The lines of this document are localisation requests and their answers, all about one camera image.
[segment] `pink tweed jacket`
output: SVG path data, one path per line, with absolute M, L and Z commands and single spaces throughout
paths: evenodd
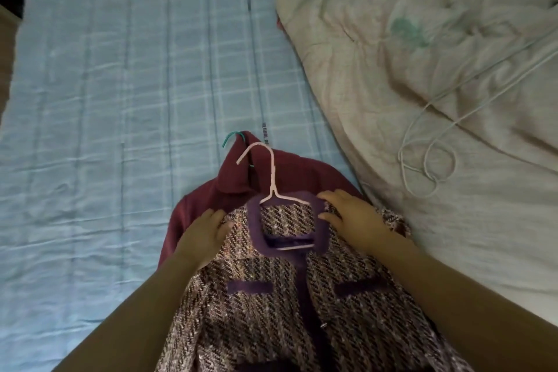
M 384 266 L 317 218 L 330 207 L 291 195 L 311 206 L 256 196 L 229 214 L 233 229 L 185 291 L 157 371 L 471 371 Z M 408 236 L 401 217 L 381 213 Z M 278 250 L 294 243 L 314 247 Z

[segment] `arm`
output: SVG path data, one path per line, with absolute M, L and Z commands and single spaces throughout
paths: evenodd
M 152 372 L 192 276 L 219 251 L 229 225 L 208 210 L 185 231 L 174 254 L 55 369 Z
M 390 232 L 368 203 L 342 190 L 318 197 L 341 215 L 320 217 L 388 268 L 475 370 L 558 370 L 558 328 Z

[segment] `jacket sleeve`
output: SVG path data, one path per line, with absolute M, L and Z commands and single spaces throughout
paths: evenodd
M 192 371 L 207 306 L 207 285 L 199 275 L 190 281 L 172 320 L 156 372 Z

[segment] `pink fabric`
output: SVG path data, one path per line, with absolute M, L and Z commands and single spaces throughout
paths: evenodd
M 223 162 L 216 178 L 207 181 L 196 190 L 187 194 L 174 208 L 169 228 L 164 239 L 159 258 L 159 266 L 174 253 L 184 230 L 205 210 L 223 209 L 226 213 L 243 206 L 259 193 L 269 193 L 271 184 L 271 159 L 264 147 L 254 147 L 240 164 L 236 164 L 242 152 L 259 140 L 243 131 L 246 142 L 240 135 Z M 341 172 L 318 160 L 300 157 L 281 150 L 275 153 L 276 185 L 280 193 L 308 191 L 317 194 L 324 190 L 341 188 L 362 198 L 359 191 Z

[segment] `clothes hanger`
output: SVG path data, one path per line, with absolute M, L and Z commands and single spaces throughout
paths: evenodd
M 267 144 L 262 142 L 255 142 L 250 144 L 250 146 L 248 146 L 246 150 L 244 150 L 244 153 L 241 155 L 241 157 L 238 158 L 237 165 L 240 164 L 241 160 L 244 159 L 244 157 L 248 154 L 248 152 L 252 150 L 252 148 L 255 146 L 264 146 L 269 151 L 269 154 L 271 155 L 271 185 L 269 186 L 269 195 L 260 200 L 260 205 L 268 201 L 269 199 L 271 199 L 273 197 L 273 194 L 275 193 L 275 197 L 277 198 L 281 198 L 284 200 L 291 200 L 294 202 L 302 203 L 303 205 L 310 206 L 310 203 L 307 202 L 306 200 L 302 200 L 296 197 L 282 196 L 281 194 L 279 194 L 279 192 L 277 191 L 277 185 L 275 184 L 275 155 L 273 154 L 273 149 L 269 147 Z M 300 246 L 282 247 L 277 249 L 285 251 L 285 250 L 309 249 L 312 247 L 314 247 L 314 244 L 303 244 Z

